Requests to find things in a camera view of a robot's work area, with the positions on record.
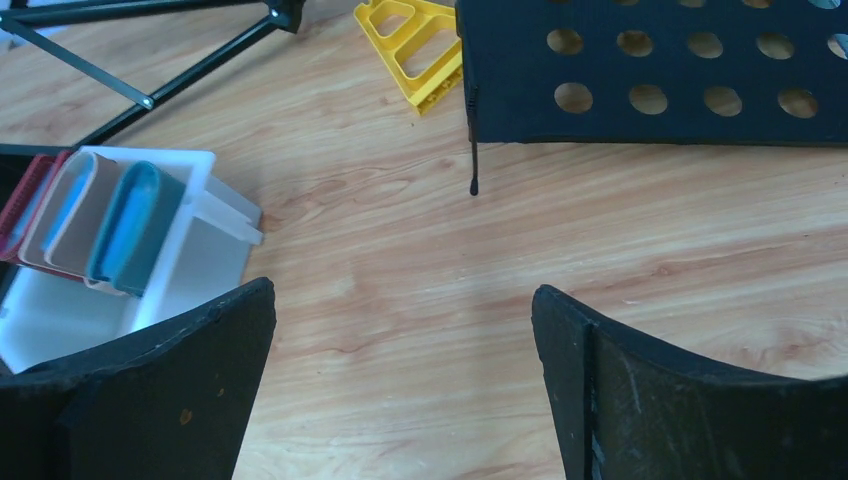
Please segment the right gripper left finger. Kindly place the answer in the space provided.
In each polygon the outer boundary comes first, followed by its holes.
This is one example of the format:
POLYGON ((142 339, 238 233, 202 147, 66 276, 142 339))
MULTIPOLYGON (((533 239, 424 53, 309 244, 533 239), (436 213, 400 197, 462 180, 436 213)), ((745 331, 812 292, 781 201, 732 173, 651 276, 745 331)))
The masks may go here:
POLYGON ((1 381, 5 479, 229 479, 276 326, 273 283, 1 381))

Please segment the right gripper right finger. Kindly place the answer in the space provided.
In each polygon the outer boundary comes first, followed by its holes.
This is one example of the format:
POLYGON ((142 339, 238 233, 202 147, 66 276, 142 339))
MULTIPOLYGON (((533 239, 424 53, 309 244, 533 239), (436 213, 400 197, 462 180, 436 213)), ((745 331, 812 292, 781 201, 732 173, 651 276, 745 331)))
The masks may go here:
POLYGON ((531 322, 569 479, 843 479, 847 379, 737 367, 549 286, 531 322))

